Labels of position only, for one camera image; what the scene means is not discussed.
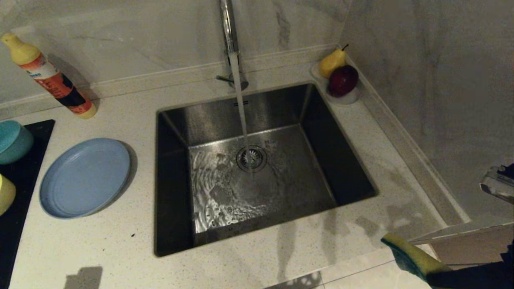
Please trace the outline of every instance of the running water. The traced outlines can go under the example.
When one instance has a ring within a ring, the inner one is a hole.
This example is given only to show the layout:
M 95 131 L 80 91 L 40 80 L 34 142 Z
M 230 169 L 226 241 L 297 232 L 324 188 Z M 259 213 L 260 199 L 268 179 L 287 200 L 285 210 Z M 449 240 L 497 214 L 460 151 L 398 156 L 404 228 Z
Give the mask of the running water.
M 235 95 L 237 97 L 237 107 L 239 108 L 239 117 L 241 119 L 241 126 L 243 127 L 243 136 L 245 138 L 245 147 L 246 147 L 246 161 L 251 163 L 253 160 L 251 159 L 250 154 L 250 146 L 248 145 L 248 133 L 246 131 L 246 117 L 245 117 L 245 108 L 243 106 L 243 95 L 241 93 L 241 78 L 239 76 L 239 60 L 237 59 L 237 52 L 229 52 L 228 58 L 230 60 L 230 66 L 232 68 L 232 76 L 234 77 L 234 88 Z M 253 179 L 253 169 L 249 168 L 250 175 Z

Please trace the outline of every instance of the teal bowl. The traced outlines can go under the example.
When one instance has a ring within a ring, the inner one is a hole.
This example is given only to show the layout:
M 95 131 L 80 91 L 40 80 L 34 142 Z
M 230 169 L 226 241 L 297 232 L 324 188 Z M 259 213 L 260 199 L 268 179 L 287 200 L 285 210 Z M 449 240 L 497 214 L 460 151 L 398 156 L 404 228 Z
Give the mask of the teal bowl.
M 23 125 L 14 120 L 0 122 L 0 165 L 12 164 L 26 155 L 34 137 Z

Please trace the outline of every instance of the countertop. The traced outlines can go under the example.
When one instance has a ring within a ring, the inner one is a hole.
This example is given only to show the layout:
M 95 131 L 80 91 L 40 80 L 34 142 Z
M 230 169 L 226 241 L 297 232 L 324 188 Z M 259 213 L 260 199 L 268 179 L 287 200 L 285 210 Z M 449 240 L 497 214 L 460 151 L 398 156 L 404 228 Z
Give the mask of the countertop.
M 248 73 L 245 93 L 315 82 L 309 72 L 312 64 Z M 357 101 L 329 106 L 371 176 L 376 197 L 156 257 L 156 113 L 233 96 L 226 83 L 208 80 L 97 100 L 98 113 L 89 120 L 73 116 L 65 107 L 15 117 L 22 124 L 55 119 L 56 126 L 10 288 L 75 288 L 73 284 L 98 278 L 101 288 L 264 288 L 383 248 L 379 239 L 386 232 L 410 238 L 446 227 L 378 123 Z M 39 202 L 46 170 L 70 147 L 97 137 L 117 139 L 132 148 L 130 186 L 93 215 L 73 220 L 50 217 Z

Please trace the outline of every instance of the sink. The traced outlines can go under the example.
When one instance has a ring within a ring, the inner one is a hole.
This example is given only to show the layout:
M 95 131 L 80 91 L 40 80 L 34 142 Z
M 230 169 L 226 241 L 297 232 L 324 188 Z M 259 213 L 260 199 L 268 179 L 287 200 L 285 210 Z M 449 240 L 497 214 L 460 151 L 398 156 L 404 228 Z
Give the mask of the sink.
M 158 113 L 157 256 L 376 195 L 315 85 L 244 106 L 250 157 L 235 98 Z

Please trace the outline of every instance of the drain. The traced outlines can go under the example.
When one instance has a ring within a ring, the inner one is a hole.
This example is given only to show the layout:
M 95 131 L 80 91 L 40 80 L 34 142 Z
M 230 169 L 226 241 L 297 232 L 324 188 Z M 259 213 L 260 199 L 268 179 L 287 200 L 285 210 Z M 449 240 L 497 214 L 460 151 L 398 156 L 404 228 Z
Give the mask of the drain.
M 239 150 L 236 156 L 237 166 L 245 172 L 258 172 L 266 165 L 267 155 L 264 149 L 258 146 L 248 146 L 249 155 L 247 156 L 246 147 Z

